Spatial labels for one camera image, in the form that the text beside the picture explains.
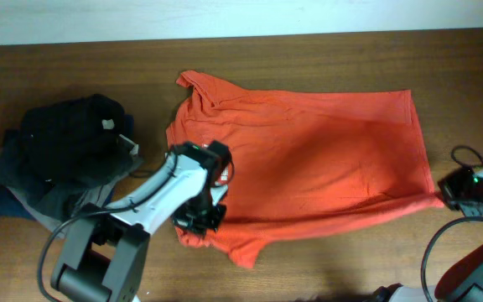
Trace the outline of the red orange t-shirt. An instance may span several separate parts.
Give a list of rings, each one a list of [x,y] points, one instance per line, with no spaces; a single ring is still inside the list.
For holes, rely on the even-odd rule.
[[[408,90],[357,93],[259,91],[187,70],[191,89],[166,131],[229,147],[234,169],[217,231],[179,230],[188,247],[213,247],[252,268],[272,242],[327,237],[431,207],[436,196]]]

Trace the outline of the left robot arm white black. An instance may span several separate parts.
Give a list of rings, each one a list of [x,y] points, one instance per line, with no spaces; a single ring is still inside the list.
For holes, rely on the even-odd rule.
[[[137,300],[151,236],[167,220],[200,237],[217,231],[232,179],[221,175],[233,167],[231,151],[218,141],[172,146],[134,192],[105,208],[85,206],[54,230],[67,234],[51,288],[72,301]]]

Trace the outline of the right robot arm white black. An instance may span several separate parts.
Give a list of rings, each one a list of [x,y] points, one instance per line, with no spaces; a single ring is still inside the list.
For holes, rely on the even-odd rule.
[[[483,223],[483,163],[475,169],[462,165],[438,182],[440,199],[464,216],[443,225],[430,239],[420,268],[421,287],[401,284],[377,289],[370,301],[460,301],[483,302],[483,243],[450,267],[433,287],[426,279],[428,258],[438,239],[451,227],[466,222]]]

